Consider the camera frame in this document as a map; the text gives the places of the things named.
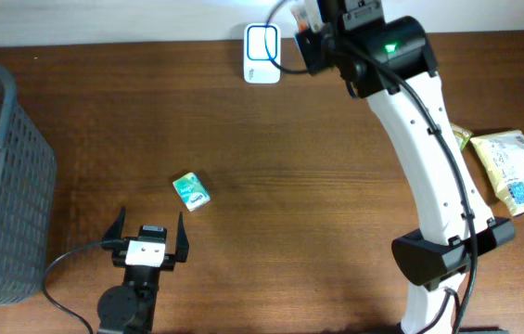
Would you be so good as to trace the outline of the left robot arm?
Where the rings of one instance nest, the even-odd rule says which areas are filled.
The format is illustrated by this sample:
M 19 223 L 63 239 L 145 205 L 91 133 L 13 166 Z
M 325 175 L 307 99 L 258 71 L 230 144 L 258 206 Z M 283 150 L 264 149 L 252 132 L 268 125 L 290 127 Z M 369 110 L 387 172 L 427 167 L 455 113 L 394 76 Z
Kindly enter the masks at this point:
M 102 238 L 101 248 L 111 252 L 115 267 L 124 270 L 119 286 L 107 289 L 97 304 L 99 333 L 150 333 L 153 328 L 160 274 L 171 272 L 187 261 L 189 241 L 184 217 L 178 217 L 175 251 L 167 252 L 167 229 L 153 225 L 140 227 L 135 237 L 121 235 L 126 210 Z

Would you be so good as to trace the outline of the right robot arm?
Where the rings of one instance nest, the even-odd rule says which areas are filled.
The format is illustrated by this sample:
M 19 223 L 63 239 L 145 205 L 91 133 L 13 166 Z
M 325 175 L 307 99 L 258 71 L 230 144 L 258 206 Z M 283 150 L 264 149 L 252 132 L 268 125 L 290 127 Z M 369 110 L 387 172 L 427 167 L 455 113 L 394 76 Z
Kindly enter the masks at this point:
M 408 280 L 400 333 L 460 333 L 480 256 L 512 241 L 466 167 L 445 108 L 438 63 L 422 25 L 386 20 L 378 1 L 306 1 L 296 41 L 310 74 L 335 68 L 365 100 L 395 149 L 411 187 L 418 228 L 395 238 Z

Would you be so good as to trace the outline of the green tea drink carton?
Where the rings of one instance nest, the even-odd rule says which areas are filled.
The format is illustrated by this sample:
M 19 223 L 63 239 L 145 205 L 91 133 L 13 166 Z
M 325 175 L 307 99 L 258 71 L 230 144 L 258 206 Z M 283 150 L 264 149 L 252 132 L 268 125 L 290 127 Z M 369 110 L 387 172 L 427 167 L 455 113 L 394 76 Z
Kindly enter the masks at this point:
M 467 130 L 466 128 L 463 128 L 454 123 L 451 123 L 451 128 L 459 149 L 463 151 L 469 143 L 473 133 L 470 130 Z

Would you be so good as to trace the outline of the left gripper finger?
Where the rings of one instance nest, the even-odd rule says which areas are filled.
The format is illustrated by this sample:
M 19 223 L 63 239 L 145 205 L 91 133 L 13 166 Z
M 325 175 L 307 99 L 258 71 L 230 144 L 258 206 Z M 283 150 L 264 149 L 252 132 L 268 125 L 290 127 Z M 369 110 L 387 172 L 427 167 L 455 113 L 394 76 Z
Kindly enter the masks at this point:
M 122 207 L 113 224 L 101 239 L 101 248 L 105 251 L 118 250 L 123 245 L 121 233 L 124 226 L 126 208 Z
M 183 213 L 179 212 L 177 234 L 175 240 L 175 261 L 185 263 L 187 261 L 190 245 L 185 231 Z

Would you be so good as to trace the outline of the yellow white snack bag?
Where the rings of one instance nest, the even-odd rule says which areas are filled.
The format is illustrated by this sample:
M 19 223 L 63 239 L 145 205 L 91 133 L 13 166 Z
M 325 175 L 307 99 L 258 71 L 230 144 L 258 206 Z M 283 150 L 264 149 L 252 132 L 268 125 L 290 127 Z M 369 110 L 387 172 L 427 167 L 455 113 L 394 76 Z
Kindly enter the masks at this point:
M 470 138 L 492 189 L 513 217 L 524 215 L 524 134 L 510 130 Z

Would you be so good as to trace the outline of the orange Kleenex tissue pack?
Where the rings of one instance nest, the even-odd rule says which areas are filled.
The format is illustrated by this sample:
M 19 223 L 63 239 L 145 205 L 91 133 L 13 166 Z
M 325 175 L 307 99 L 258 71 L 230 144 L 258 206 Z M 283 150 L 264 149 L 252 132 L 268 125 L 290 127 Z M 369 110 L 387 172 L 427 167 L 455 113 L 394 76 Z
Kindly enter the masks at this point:
M 303 2 L 296 2 L 290 6 L 290 13 L 295 20 L 298 31 L 303 32 L 311 28 L 308 12 Z

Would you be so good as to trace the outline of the green Kleenex tissue pack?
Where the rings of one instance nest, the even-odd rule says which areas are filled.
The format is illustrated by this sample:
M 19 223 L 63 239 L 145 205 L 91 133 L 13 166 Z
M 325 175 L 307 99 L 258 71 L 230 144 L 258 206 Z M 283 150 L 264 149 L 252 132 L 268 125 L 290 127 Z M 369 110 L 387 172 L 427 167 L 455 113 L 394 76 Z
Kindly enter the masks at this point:
M 174 180 L 173 188 L 190 212 L 202 207 L 211 200 L 207 189 L 192 172 Z

